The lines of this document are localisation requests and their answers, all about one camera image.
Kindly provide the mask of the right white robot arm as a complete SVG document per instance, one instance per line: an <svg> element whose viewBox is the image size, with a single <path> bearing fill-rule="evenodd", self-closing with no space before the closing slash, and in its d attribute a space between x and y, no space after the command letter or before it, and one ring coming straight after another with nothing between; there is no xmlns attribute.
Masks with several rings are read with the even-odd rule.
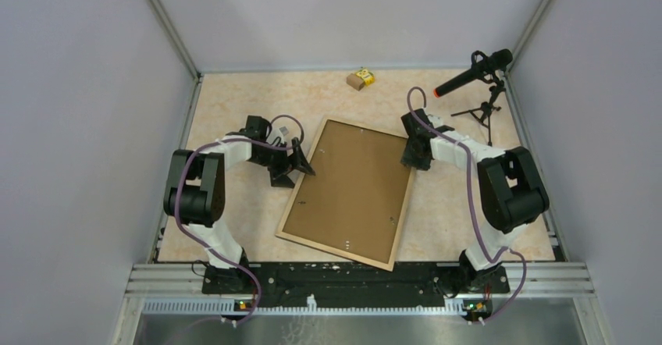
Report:
<svg viewBox="0 0 662 345"><path fill-rule="evenodd" d="M446 278L454 293L480 291L518 236L550 206L530 151L482 144L445 125L424 109L400 118L407 142L401 163L421 171L432 162L456 166L466 175L469 215L475 241Z"/></svg>

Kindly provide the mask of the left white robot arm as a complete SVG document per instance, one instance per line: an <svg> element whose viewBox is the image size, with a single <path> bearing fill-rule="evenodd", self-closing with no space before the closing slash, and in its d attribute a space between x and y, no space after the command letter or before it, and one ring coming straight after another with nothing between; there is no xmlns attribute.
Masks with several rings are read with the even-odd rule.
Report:
<svg viewBox="0 0 662 345"><path fill-rule="evenodd" d="M201 246L208 256L209 279L226 290L240 293L248 287L261 293L257 276L247 265L244 249L229 231L226 207L226 172L249 162L267 169L272 187L292 188L289 175L298 171L315 175L302 150L305 131L294 137L276 128L276 121L248 116L243 128L195 150L173 152L163 197L163 209L177 228Z"/></svg>

